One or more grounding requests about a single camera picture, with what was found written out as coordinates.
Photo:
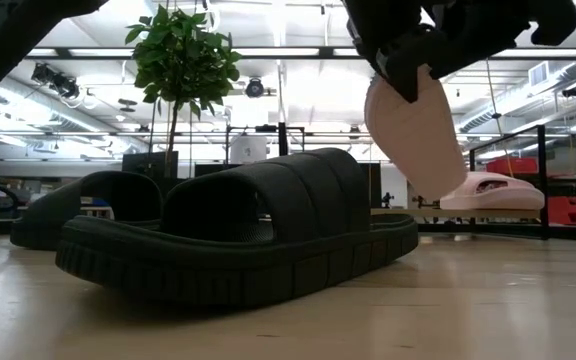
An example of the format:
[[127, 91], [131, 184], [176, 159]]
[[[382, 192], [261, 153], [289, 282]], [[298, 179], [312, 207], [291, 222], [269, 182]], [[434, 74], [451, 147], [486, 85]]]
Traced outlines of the red storage bin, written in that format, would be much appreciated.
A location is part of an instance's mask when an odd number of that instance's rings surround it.
[[554, 196], [548, 200], [551, 225], [576, 226], [576, 196]]
[[500, 173], [506, 175], [537, 174], [539, 166], [534, 157], [510, 157], [498, 158], [485, 165], [487, 172]]

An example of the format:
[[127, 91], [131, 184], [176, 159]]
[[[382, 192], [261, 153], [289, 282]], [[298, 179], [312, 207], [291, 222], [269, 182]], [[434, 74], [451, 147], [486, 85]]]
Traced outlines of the pale grey box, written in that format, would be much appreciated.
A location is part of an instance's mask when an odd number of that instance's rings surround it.
[[249, 164], [263, 161], [267, 155], [266, 137], [242, 135], [230, 144], [229, 162], [232, 164]]

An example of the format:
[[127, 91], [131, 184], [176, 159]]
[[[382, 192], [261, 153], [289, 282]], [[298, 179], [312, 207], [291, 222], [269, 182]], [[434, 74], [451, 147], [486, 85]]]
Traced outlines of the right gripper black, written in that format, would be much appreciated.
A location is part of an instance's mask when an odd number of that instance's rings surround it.
[[418, 99], [418, 68], [427, 65], [433, 78], [456, 72], [517, 46], [531, 27], [536, 45], [558, 46], [576, 30], [573, 0], [419, 0], [419, 10], [433, 22], [410, 20], [404, 31], [384, 45], [385, 0], [342, 0], [347, 29], [358, 54], [407, 102]]

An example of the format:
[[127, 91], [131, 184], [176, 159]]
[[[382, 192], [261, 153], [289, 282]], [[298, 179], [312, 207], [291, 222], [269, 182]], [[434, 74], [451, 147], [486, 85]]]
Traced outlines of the wooden shelf with black frame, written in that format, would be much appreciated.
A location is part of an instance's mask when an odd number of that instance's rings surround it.
[[[228, 125], [225, 130], [224, 149], [229, 151], [236, 140], [243, 136], [253, 135], [275, 136], [280, 146], [297, 142], [302, 151], [306, 150], [307, 140], [310, 138], [313, 138], [318, 145], [329, 145], [329, 139], [332, 139], [335, 143], [340, 143], [343, 139], [347, 139], [351, 145], [361, 142], [366, 143], [369, 140], [369, 135], [362, 132], [308, 132], [303, 127], [286, 127], [284, 125], [263, 125], [252, 128]], [[546, 129], [543, 125], [536, 125], [517, 133], [495, 135], [492, 141], [468, 151], [469, 160], [467, 162], [467, 168], [471, 172], [475, 170], [477, 151], [497, 144], [506, 144], [506, 142], [510, 140], [521, 137], [533, 137], [537, 140], [537, 188], [541, 190], [545, 196], [548, 196], [545, 145]], [[372, 216], [377, 218], [381, 223], [390, 222], [399, 215], [410, 216], [414, 219], [438, 218], [445, 221], [443, 224], [434, 224], [432, 222], [422, 224], [420, 229], [423, 232], [483, 233], [539, 238], [543, 241], [551, 238], [547, 207], [543, 207], [540, 210], [441, 210], [434, 205], [429, 205], [412, 209], [382, 207], [372, 210]]]

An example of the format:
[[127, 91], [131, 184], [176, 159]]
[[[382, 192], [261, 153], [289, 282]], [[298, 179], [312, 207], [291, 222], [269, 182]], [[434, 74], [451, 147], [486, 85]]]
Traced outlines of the pink rubber slide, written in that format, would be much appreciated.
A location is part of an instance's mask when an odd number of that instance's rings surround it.
[[443, 85], [417, 70], [418, 99], [406, 101], [381, 76], [367, 89], [364, 123], [378, 148], [421, 196], [437, 200], [466, 179], [467, 170], [456, 139]]
[[531, 183], [492, 172], [469, 172], [466, 180], [440, 199], [443, 210], [541, 210], [544, 194]]

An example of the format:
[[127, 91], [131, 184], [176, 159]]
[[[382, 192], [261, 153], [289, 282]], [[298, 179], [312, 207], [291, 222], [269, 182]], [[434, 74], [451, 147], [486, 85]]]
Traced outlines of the green plant in black pot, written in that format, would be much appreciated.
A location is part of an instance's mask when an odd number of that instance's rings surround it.
[[236, 63], [241, 55], [233, 49], [232, 36], [211, 32], [207, 24], [205, 12], [190, 14], [160, 5], [153, 16], [142, 16], [129, 25], [124, 40], [135, 45], [134, 86], [143, 91], [143, 101], [158, 113], [163, 104], [170, 106], [164, 163], [155, 170], [149, 162], [145, 171], [163, 195], [181, 182], [174, 173], [181, 110], [188, 108], [190, 120], [199, 120], [203, 111], [212, 112], [223, 103], [240, 77]]

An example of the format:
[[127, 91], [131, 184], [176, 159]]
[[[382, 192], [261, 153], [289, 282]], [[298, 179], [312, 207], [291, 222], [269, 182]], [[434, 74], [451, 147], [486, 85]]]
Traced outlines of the black rubber slide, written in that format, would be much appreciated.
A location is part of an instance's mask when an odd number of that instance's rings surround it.
[[22, 248], [54, 251], [62, 226], [83, 213], [82, 200], [101, 200], [112, 219], [154, 226], [162, 212], [162, 194], [150, 178], [122, 171], [100, 171], [76, 179], [29, 205], [11, 226], [10, 242]]
[[155, 229], [75, 217], [55, 262], [125, 294], [255, 307], [388, 266], [418, 243], [412, 217], [374, 220], [350, 154], [320, 148], [184, 181], [168, 193]]

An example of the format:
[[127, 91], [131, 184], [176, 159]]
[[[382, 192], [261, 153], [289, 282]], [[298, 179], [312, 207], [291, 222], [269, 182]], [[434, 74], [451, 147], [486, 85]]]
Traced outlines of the black ceiling spotlight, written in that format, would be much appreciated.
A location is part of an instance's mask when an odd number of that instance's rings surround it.
[[265, 93], [265, 88], [260, 78], [251, 77], [245, 88], [245, 95], [248, 98], [259, 98]]
[[53, 77], [51, 88], [65, 99], [76, 99], [80, 95], [76, 79], [67, 77], [64, 74], [57, 74]]
[[58, 75], [45, 63], [36, 63], [30, 79], [39, 85], [45, 85], [53, 82], [54, 77]]

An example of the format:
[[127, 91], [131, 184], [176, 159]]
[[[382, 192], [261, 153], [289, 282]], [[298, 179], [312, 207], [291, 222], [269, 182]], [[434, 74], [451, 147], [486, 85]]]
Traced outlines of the overhead light bar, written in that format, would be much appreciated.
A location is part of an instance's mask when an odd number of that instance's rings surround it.
[[[243, 59], [261, 60], [359, 60], [352, 47], [239, 47]], [[25, 56], [28, 60], [131, 60], [133, 48], [126, 47], [38, 47]], [[576, 48], [520, 47], [489, 55], [493, 61], [576, 60]]]

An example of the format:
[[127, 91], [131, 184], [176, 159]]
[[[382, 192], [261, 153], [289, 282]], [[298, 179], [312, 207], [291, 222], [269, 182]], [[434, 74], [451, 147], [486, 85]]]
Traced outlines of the white air vent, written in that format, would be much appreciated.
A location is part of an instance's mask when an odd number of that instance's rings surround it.
[[550, 78], [550, 62], [542, 61], [528, 70], [528, 80], [531, 88], [546, 84]]

